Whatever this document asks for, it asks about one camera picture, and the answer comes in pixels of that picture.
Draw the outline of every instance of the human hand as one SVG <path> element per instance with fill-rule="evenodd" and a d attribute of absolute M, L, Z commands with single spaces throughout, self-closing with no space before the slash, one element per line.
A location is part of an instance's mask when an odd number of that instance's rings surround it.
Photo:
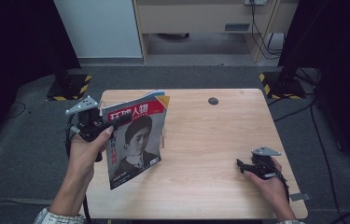
<path fill-rule="evenodd" d="M 273 160 L 274 166 L 282 172 L 282 166 L 275 158 Z M 262 196 L 273 207 L 274 212 L 279 221 L 295 219 L 295 215 L 288 204 L 285 187 L 278 177 L 272 177 L 263 180 L 255 174 L 245 171 L 245 175 L 251 180 L 261 192 Z"/>
<path fill-rule="evenodd" d="M 66 217 L 78 214 L 93 178 L 96 157 L 99 152 L 105 151 L 113 130 L 113 127 L 109 127 L 89 143 L 78 134 L 72 138 L 66 176 L 49 208 L 51 213 Z"/>

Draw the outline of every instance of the wall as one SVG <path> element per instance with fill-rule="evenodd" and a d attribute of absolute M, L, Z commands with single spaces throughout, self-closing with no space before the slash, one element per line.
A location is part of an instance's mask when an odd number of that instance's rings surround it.
<path fill-rule="evenodd" d="M 142 58 L 132 0 L 54 0 L 78 58 Z"/>

